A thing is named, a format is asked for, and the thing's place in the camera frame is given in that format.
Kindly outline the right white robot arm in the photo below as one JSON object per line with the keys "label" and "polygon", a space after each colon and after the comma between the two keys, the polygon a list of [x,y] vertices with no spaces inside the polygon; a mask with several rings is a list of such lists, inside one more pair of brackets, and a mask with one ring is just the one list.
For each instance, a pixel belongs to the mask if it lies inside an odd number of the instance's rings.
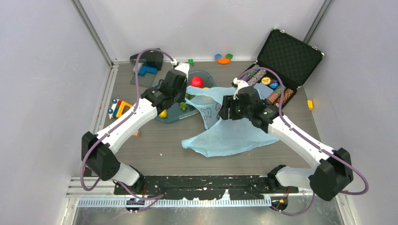
{"label": "right white robot arm", "polygon": [[252,126],[276,137],[309,164],[309,168],[280,165],[269,172],[268,187],[273,192],[281,192],[288,186],[300,187],[331,201],[353,181],[351,156],[347,150],[335,150],[317,141],[274,105],[265,104],[251,86],[239,89],[234,95],[223,96],[219,116],[222,120],[249,120]]}

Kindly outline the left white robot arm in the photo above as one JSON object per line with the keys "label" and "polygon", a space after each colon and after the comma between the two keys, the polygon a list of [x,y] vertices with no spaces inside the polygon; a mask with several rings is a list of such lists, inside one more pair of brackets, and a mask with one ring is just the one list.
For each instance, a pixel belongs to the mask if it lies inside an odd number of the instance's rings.
{"label": "left white robot arm", "polygon": [[115,155],[144,124],[185,100],[189,70],[187,64],[169,70],[158,86],[146,89],[133,107],[111,125],[96,134],[86,132],[82,137],[82,166],[88,166],[102,181],[124,183],[131,193],[139,194],[144,188],[140,172],[121,163]]}

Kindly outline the light blue plastic bag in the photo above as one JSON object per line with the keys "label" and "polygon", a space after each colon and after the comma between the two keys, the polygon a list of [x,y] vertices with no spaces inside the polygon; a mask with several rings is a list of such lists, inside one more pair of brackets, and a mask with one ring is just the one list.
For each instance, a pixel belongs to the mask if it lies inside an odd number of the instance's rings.
{"label": "light blue plastic bag", "polygon": [[188,105],[196,108],[204,122],[205,131],[181,141],[182,147],[192,149],[205,157],[230,156],[257,147],[274,144],[277,138],[254,127],[246,119],[222,120],[218,116],[224,96],[233,95],[233,87],[213,87],[202,89],[189,86],[186,99]]}

